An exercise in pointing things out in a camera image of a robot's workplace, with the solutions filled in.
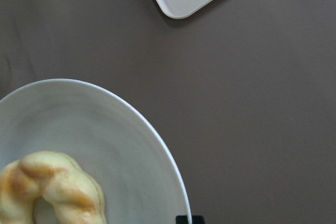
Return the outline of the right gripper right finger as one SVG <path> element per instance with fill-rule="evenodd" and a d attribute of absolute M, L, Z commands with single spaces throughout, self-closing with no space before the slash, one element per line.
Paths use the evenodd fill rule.
<path fill-rule="evenodd" d="M 204 217 L 202 215 L 192 215 L 192 224 L 204 224 Z"/>

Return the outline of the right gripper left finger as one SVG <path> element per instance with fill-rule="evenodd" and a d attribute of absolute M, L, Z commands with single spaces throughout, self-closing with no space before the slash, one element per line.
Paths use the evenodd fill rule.
<path fill-rule="evenodd" d="M 176 224 L 187 224 L 187 216 L 186 215 L 179 215 L 175 218 Z"/>

